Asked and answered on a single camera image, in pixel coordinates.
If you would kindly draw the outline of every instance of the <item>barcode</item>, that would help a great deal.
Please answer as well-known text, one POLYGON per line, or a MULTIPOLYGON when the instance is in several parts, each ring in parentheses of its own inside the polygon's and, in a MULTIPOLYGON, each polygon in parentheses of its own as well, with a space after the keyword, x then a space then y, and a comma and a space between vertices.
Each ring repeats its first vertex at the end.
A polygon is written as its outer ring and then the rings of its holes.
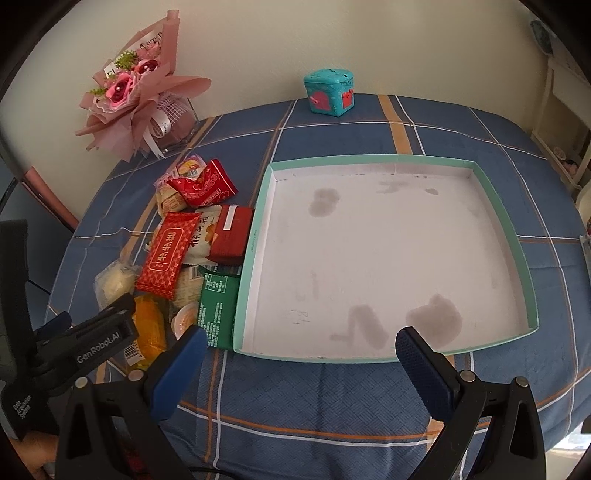
MULTIPOLYGON (((208 270, 210 270, 212 272, 217 272, 217 264, 215 264, 213 262, 211 265, 204 263, 201 266, 207 268, 208 270)), ((191 280, 195 280, 196 278, 203 278, 203 275, 201 275, 201 273, 199 272, 199 265, 194 265, 189 268, 191 269, 191 271, 189 272, 191 280)))
POLYGON ((201 277, 201 274, 199 273, 199 265, 195 265, 194 267, 191 267, 191 280, 195 280, 195 278, 199 278, 201 277))
POLYGON ((141 360, 146 360, 146 357, 144 357, 142 355, 142 352, 139 351, 137 340, 134 340, 134 342, 131 345, 125 347, 123 353, 125 355, 125 361, 130 366, 135 365, 137 362, 141 360))

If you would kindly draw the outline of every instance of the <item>snack package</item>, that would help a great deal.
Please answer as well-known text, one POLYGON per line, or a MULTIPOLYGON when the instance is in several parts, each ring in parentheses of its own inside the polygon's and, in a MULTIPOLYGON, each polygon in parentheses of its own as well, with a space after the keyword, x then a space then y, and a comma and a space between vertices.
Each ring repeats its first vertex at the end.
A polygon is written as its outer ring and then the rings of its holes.
POLYGON ((146 370, 158 355, 166 351, 164 318, 158 304, 149 295, 141 295, 134 300, 133 318, 139 337, 125 348, 125 361, 132 368, 146 370))
POLYGON ((220 203, 238 193, 217 158, 210 160, 198 178, 168 179, 167 183, 193 208, 220 203))
POLYGON ((199 217, 199 222, 189 242, 189 248, 183 258, 183 263, 186 265, 204 265, 201 260, 209 255, 217 221, 222 213, 222 206, 213 205, 201 208, 196 213, 200 213, 201 217, 199 217))
POLYGON ((187 208, 183 196, 167 182, 169 179, 197 178, 203 172, 205 162, 199 155, 190 155, 171 171, 166 172, 154 182, 158 214, 164 217, 169 212, 180 212, 187 208))
POLYGON ((208 259, 220 265, 242 265, 253 215, 252 208, 223 205, 208 259))
POLYGON ((176 317, 173 319, 170 327, 173 330, 174 336, 179 340, 191 325, 197 323, 197 313, 199 312, 198 302, 192 302, 185 305, 178 311, 176 317))
POLYGON ((152 240, 152 247, 136 288, 172 300, 178 271, 200 213, 167 213, 152 240))
POLYGON ((124 293, 133 293, 138 268, 115 260, 95 277, 96 302, 101 310, 124 293))
POLYGON ((240 276, 213 272, 202 266, 198 268, 205 280, 197 322, 207 332, 209 346, 232 350, 240 276))
POLYGON ((199 271, 199 265, 212 268, 217 263, 202 258, 197 265, 182 268, 178 273, 177 286, 174 289, 173 305, 181 309, 191 302, 199 301, 201 288, 203 287, 203 274, 199 271))

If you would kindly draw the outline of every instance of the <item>screw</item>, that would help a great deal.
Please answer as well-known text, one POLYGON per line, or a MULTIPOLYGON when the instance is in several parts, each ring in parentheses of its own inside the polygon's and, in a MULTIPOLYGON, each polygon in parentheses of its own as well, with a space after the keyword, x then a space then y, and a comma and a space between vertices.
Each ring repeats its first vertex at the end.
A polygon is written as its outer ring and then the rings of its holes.
POLYGON ((474 374, 474 372, 472 370, 462 370, 460 372, 460 378, 464 381, 464 382, 474 382, 474 380, 476 379, 476 375, 474 374))
POLYGON ((515 377, 515 383, 520 387, 529 387, 530 383, 527 381, 525 377, 515 377))
POLYGON ((76 386, 76 388, 84 388, 88 385, 88 379, 86 377, 76 378, 74 385, 76 386))
POLYGON ((132 382, 137 382, 139 380, 142 380, 143 377, 144 377, 144 372, 142 370, 140 370, 139 368, 136 368, 135 370, 132 370, 131 372, 129 372, 127 374, 127 378, 129 378, 132 382))

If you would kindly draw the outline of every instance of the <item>tablecloth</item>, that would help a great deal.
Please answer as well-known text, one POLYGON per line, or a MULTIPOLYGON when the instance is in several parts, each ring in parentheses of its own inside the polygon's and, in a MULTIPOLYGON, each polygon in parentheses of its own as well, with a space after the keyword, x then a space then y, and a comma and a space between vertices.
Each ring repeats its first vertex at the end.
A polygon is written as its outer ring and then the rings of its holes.
MULTIPOLYGON (((152 183, 191 152, 222 162, 239 190, 231 202, 240 205, 254 204, 270 162, 391 153, 477 162, 521 241, 540 328, 451 360, 485 381, 527 377, 547 449, 591 413, 591 287, 574 203, 518 126, 450 103, 355 94, 355 107, 340 118, 311 113, 306 99, 274 103, 201 121, 181 154, 121 162, 72 237, 47 318, 63 310, 75 322, 91 317, 98 311, 96 274, 119 257, 143 263, 143 245, 160 221, 152 183)), ((124 370, 113 360, 104 375, 114 380, 124 370)), ((486 425, 479 425, 458 477, 467 475, 486 425)), ((216 349, 161 426, 188 465, 215 465, 256 480, 405 479, 441 428, 399 363, 302 364, 216 349)))

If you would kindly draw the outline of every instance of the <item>pink flower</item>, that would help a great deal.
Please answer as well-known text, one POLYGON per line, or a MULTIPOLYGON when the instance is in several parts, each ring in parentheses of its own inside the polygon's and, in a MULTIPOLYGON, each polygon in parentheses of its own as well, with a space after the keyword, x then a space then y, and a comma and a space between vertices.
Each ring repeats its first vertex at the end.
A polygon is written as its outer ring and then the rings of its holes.
POLYGON ((135 67, 134 72, 142 75, 146 72, 152 72, 160 65, 160 62, 156 59, 141 60, 135 67))
POLYGON ((117 108, 123 105, 135 87, 135 84, 135 75, 129 74, 128 72, 118 74, 116 83, 109 87, 105 93, 105 96, 111 101, 111 107, 117 108))

